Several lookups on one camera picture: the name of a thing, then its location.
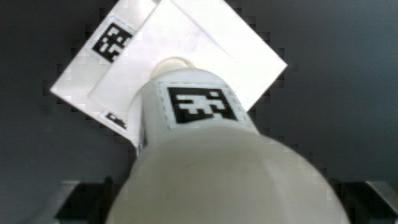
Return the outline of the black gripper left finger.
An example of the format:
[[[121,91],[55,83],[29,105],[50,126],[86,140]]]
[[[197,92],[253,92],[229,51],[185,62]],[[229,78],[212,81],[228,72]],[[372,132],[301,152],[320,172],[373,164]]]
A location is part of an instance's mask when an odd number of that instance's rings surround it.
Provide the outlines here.
[[[114,180],[62,181],[38,217],[38,224],[105,224],[114,199]]]

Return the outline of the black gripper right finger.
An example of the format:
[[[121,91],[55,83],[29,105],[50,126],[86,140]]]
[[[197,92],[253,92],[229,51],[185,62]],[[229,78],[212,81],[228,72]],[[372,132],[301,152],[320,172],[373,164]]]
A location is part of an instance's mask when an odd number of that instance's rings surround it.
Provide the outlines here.
[[[384,181],[331,181],[352,224],[398,224],[398,190]]]

